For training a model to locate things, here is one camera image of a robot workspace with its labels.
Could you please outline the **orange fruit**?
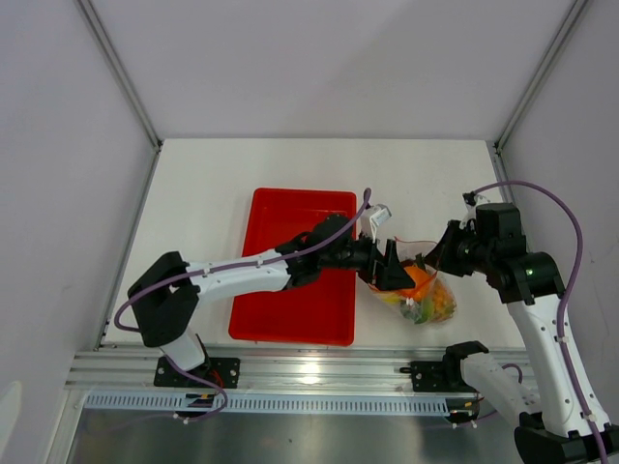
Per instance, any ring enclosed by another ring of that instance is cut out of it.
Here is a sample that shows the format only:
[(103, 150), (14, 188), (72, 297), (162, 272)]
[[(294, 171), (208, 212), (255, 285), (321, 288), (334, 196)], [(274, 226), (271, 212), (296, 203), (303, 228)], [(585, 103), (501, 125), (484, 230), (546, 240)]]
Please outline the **orange fruit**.
[(426, 294), (430, 291), (433, 282), (435, 281), (435, 275), (431, 275), (428, 272), (418, 268), (417, 266), (407, 266), (404, 268), (408, 276), (414, 281), (415, 286), (413, 288), (403, 289), (401, 293), (406, 297), (413, 300), (422, 300)]

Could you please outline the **clear zip top bag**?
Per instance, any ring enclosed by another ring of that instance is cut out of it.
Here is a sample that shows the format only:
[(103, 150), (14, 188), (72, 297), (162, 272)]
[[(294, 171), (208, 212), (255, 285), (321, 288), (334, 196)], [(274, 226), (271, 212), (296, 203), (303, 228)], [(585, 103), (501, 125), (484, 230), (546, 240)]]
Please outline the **clear zip top bag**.
[(425, 262), (436, 246), (434, 241), (404, 241), (394, 237), (399, 263), (415, 283), (413, 288), (379, 290), (372, 294), (401, 317), (416, 325), (438, 324), (451, 319), (457, 310), (456, 298), (444, 277)]

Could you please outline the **yellow pineapple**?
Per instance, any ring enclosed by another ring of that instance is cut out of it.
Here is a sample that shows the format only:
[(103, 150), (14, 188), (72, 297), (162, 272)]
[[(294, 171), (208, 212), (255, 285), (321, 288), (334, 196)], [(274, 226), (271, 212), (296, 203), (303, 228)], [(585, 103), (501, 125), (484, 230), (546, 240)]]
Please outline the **yellow pineapple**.
[(436, 280), (424, 298), (423, 308), (427, 313), (427, 321), (438, 323), (454, 316), (457, 303), (449, 287)]

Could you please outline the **green lime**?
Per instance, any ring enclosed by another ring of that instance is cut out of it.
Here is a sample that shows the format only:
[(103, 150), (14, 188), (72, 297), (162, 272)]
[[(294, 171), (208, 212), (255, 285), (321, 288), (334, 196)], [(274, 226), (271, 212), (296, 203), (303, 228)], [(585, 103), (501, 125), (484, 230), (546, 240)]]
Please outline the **green lime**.
[(407, 318), (414, 324), (421, 325), (433, 321), (435, 306), (432, 301), (413, 302), (409, 307)]

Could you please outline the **yellow pear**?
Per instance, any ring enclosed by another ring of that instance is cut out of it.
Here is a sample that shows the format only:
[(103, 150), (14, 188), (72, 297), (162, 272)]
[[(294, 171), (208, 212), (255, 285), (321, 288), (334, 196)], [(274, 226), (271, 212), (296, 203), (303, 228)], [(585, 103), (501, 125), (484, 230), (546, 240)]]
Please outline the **yellow pear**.
[(383, 292), (378, 298), (387, 305), (400, 306), (407, 305), (407, 298), (395, 292)]

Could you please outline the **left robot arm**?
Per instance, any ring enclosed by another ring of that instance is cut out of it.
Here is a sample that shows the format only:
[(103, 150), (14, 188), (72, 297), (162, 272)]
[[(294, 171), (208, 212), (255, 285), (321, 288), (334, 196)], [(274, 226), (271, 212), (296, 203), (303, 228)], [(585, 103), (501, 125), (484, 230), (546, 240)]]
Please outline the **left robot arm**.
[(179, 252), (167, 252), (130, 288), (114, 325), (159, 349), (186, 385), (200, 386), (211, 362), (190, 321), (202, 304), (300, 288), (316, 282), (325, 269), (352, 270), (379, 291), (415, 288), (395, 245), (380, 250), (372, 237), (353, 236), (353, 225), (348, 217), (330, 215), (279, 246), (214, 264), (193, 266)]

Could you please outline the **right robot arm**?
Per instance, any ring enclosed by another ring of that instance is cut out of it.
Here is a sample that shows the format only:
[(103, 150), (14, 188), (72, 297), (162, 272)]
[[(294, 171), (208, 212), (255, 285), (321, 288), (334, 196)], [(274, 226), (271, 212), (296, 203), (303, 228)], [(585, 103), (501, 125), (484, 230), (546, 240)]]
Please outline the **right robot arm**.
[(573, 339), (569, 291), (549, 254), (528, 251), (519, 218), (479, 212), (452, 220), (426, 261), (450, 276), (486, 277), (516, 323), (538, 390), (511, 377), (479, 341), (447, 348), (443, 382), (484, 396), (513, 427), (525, 463), (606, 463), (617, 454), (618, 427), (598, 400)]

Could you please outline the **red plastic tray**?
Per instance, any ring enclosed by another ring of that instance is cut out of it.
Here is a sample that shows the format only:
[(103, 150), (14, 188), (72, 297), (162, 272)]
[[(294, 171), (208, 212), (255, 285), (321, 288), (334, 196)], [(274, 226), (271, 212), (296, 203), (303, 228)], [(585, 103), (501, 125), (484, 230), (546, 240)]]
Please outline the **red plastic tray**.
[[(310, 231), (330, 214), (357, 211), (350, 191), (258, 188), (243, 254), (254, 255)], [(354, 340), (356, 275), (327, 269), (307, 286), (234, 299), (229, 335), (237, 340), (348, 346)]]

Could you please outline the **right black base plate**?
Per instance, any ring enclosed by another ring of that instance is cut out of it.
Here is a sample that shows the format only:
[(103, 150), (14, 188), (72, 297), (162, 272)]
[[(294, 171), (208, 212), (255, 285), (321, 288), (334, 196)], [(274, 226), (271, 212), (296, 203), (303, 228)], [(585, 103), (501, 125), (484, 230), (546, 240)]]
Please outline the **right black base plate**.
[(398, 371), (410, 378), (414, 392), (477, 392), (463, 381), (458, 368), (447, 362), (410, 362)]

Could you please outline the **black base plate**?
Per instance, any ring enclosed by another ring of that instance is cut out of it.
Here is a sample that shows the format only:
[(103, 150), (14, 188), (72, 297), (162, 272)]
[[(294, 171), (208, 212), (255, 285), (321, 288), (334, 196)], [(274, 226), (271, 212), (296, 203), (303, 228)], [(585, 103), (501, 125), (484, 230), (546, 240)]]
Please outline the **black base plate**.
[[(223, 389), (236, 389), (241, 372), (239, 358), (211, 358), (210, 364), (203, 364), (190, 374), (218, 385)], [(154, 386), (160, 388), (199, 388), (203, 384), (179, 373), (166, 357), (158, 359), (154, 375)]]
[(458, 368), (447, 362), (410, 362), (398, 371), (410, 378), (414, 392), (477, 392), (463, 381)]

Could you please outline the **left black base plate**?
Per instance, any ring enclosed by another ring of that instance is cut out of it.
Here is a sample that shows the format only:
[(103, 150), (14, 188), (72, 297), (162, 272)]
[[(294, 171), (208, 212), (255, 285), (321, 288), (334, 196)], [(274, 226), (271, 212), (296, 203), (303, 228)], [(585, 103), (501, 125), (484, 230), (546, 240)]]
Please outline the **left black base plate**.
[[(210, 364), (203, 364), (190, 374), (218, 385), (223, 389), (236, 389), (241, 372), (239, 358), (211, 358)], [(160, 388), (199, 388), (203, 384), (179, 373), (166, 357), (158, 359), (154, 375), (154, 386)]]

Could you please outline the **aluminium mounting rail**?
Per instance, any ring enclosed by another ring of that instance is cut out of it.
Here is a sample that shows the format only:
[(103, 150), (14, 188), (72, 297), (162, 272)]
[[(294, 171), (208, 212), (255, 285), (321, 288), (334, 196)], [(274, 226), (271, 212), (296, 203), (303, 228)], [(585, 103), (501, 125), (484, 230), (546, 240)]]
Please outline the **aluminium mounting rail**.
[[(438, 362), (445, 350), (209, 346), (213, 358), (237, 358), (236, 392), (274, 394), (395, 395), (412, 391), (412, 362)], [(74, 355), (68, 390), (150, 391), (160, 354), (134, 345), (104, 346)]]

